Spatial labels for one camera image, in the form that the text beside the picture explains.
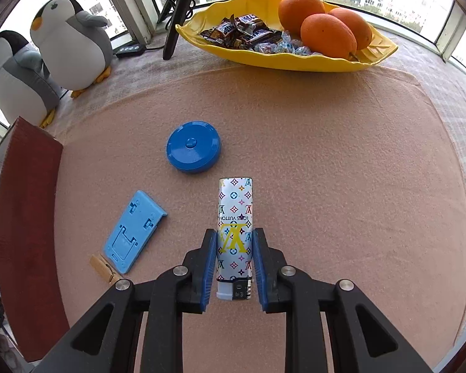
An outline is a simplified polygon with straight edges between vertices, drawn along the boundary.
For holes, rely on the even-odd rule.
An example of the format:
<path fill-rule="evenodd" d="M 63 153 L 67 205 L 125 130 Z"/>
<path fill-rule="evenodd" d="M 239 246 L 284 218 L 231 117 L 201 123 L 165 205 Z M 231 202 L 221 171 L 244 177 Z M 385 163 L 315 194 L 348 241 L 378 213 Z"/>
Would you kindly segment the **black remote device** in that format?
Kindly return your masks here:
<path fill-rule="evenodd" d="M 129 57 L 139 57 L 143 55 L 146 51 L 146 46 L 140 43 L 133 45 L 125 45 L 115 51 L 115 56 L 118 59 L 129 58 Z"/>

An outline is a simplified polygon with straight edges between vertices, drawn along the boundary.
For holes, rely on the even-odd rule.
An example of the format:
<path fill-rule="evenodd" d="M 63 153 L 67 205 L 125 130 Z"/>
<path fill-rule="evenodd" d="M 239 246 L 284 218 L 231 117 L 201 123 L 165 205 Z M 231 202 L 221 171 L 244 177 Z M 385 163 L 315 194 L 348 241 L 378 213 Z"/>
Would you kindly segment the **small plush penguin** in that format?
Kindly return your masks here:
<path fill-rule="evenodd" d="M 25 37 L 13 30 L 0 32 L 0 110 L 9 123 L 21 117 L 45 128 L 64 91 Z"/>

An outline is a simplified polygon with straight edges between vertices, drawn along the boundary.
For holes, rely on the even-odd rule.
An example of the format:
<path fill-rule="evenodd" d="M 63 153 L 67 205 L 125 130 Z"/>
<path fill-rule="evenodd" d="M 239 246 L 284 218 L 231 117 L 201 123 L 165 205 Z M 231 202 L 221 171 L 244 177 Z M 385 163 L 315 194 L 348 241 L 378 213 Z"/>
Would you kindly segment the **patterned lighter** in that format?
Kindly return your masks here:
<path fill-rule="evenodd" d="M 252 295 L 252 185 L 249 177 L 220 180 L 216 297 L 222 301 L 244 301 Z"/>

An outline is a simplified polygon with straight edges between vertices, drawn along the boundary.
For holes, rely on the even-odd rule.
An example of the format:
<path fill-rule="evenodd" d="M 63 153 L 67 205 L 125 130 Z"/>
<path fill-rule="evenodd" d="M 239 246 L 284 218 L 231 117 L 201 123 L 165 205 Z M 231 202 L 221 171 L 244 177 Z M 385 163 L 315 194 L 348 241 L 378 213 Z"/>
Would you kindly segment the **yellow leaf-shaped fruit tray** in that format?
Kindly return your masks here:
<path fill-rule="evenodd" d="M 351 72 L 376 66 L 394 54 L 398 46 L 392 40 L 372 29 L 371 44 L 358 51 L 355 58 L 331 58 L 323 55 L 297 55 L 278 52 L 263 53 L 253 50 L 232 50 L 206 41 L 200 33 L 218 25 L 232 14 L 255 14 L 271 29 L 282 28 L 278 19 L 278 5 L 281 0 L 228 0 L 214 2 L 203 11 L 196 12 L 184 25 L 176 25 L 176 32 L 191 45 L 217 57 L 254 67 L 288 71 Z"/>

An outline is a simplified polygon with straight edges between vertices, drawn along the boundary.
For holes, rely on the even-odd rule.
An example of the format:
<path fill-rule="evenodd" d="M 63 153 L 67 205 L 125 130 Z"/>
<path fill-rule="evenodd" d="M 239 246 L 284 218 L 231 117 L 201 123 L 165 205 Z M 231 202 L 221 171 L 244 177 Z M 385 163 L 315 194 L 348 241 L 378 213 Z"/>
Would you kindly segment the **blue plastic phone stand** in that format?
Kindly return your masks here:
<path fill-rule="evenodd" d="M 137 190 L 109 235 L 103 255 L 120 274 L 132 268 L 167 212 L 142 190 Z"/>

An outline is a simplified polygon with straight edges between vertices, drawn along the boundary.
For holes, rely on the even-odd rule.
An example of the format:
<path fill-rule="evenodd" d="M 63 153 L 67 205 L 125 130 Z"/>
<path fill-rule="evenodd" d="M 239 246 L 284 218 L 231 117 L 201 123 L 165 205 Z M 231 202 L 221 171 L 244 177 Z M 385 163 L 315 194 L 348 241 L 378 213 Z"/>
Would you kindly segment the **wooden clothespin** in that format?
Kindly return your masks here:
<path fill-rule="evenodd" d="M 94 271 L 109 285 L 114 285 L 122 276 L 100 254 L 91 255 L 89 264 Z"/>

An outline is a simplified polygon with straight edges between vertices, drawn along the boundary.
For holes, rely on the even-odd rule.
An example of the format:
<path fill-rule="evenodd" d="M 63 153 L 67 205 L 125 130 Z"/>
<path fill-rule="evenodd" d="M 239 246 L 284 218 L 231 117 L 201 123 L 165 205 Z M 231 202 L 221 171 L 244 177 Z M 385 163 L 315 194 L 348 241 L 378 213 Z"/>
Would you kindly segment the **wrapped candies pile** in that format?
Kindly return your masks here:
<path fill-rule="evenodd" d="M 289 53 L 296 56 L 320 56 L 286 30 L 269 28 L 255 14 L 223 18 L 218 25 L 199 35 L 208 43 L 230 50 L 254 51 L 261 54 Z"/>

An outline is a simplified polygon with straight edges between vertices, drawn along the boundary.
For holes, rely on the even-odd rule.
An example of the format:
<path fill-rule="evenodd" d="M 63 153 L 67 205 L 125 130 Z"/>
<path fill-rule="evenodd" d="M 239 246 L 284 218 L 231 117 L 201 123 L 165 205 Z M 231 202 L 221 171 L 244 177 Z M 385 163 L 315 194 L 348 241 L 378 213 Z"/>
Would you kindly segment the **orange fruit back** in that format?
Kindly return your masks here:
<path fill-rule="evenodd" d="M 324 14 L 321 0 L 281 0 L 278 5 L 278 19 L 284 30 L 298 35 L 304 20 L 312 14 Z"/>

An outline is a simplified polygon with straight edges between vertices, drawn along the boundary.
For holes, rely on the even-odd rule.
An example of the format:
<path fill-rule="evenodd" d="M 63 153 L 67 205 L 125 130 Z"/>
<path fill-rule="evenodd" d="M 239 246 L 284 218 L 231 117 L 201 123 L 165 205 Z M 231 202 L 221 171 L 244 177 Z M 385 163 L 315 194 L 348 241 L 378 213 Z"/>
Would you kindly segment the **orange fruit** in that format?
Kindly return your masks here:
<path fill-rule="evenodd" d="M 351 29 L 330 14 L 312 14 L 300 27 L 300 37 L 311 51 L 326 57 L 349 60 L 357 52 Z"/>
<path fill-rule="evenodd" d="M 370 45 L 373 39 L 372 29 L 359 14 L 347 8 L 334 8 L 329 14 L 350 28 L 356 39 L 358 51 Z"/>
<path fill-rule="evenodd" d="M 278 5 L 278 19 L 284 30 L 298 35 L 304 20 L 312 14 L 324 14 L 321 0 L 281 0 Z"/>

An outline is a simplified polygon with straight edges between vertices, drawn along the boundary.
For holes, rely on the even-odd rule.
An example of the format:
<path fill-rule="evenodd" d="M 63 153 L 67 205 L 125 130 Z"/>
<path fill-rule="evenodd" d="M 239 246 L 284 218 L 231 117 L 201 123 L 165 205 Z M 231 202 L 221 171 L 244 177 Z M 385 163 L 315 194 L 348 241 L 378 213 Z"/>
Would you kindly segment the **orange fruit middle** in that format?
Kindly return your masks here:
<path fill-rule="evenodd" d="M 347 8 L 334 8 L 329 14 L 350 28 L 356 39 L 358 51 L 370 45 L 373 39 L 372 29 L 359 14 Z"/>

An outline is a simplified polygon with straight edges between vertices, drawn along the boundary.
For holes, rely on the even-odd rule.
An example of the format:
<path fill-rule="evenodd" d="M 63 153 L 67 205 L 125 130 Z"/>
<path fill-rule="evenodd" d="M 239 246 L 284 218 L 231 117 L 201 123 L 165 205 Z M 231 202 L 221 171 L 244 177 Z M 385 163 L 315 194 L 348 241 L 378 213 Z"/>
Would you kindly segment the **red white cardboard box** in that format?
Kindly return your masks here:
<path fill-rule="evenodd" d="M 54 247 L 62 151 L 21 117 L 0 142 L 0 302 L 28 362 L 41 360 L 69 329 Z"/>

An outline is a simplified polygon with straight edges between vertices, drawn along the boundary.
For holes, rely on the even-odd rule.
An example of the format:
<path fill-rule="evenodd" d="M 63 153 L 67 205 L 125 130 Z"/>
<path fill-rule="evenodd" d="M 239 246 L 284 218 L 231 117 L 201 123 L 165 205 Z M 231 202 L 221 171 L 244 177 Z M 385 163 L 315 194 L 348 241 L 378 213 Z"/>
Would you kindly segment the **pink felt mat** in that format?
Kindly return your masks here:
<path fill-rule="evenodd" d="M 171 133 L 220 135 L 214 166 L 183 173 Z M 60 131 L 54 239 L 69 322 L 106 291 L 89 264 L 143 190 L 166 212 L 129 272 L 155 279 L 216 225 L 219 182 L 249 177 L 253 221 L 287 261 L 351 279 L 431 366 L 466 308 L 466 190 L 450 137 L 403 71 L 207 71 L 123 99 Z"/>

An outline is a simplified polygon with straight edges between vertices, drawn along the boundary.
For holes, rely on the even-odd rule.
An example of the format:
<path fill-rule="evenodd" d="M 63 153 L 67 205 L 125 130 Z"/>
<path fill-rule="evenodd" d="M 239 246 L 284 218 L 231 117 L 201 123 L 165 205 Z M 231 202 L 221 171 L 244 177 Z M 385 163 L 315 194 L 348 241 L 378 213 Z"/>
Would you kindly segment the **blue round tape measure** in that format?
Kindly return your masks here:
<path fill-rule="evenodd" d="M 201 173 L 217 163 L 221 140 L 210 123 L 194 120 L 182 124 L 167 140 L 166 153 L 169 163 L 183 173 Z"/>

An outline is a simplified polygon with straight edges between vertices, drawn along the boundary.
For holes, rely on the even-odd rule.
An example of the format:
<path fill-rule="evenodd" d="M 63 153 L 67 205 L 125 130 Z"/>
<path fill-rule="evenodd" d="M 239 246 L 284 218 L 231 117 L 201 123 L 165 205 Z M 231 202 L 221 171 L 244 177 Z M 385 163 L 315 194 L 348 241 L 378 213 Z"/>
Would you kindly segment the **large plush penguin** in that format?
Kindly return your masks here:
<path fill-rule="evenodd" d="M 33 44 L 53 80 L 75 99 L 111 75 L 108 20 L 85 11 L 76 0 L 49 0 L 35 14 Z"/>

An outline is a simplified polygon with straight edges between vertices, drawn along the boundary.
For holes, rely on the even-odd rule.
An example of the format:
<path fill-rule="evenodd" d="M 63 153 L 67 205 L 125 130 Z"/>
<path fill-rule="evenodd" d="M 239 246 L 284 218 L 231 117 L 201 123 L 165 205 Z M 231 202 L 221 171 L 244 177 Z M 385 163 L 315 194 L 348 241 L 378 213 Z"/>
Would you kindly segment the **orange fruit front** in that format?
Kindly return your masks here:
<path fill-rule="evenodd" d="M 357 52 L 351 29 L 330 14 L 312 14 L 300 27 L 300 37 L 311 51 L 326 57 L 349 60 Z"/>

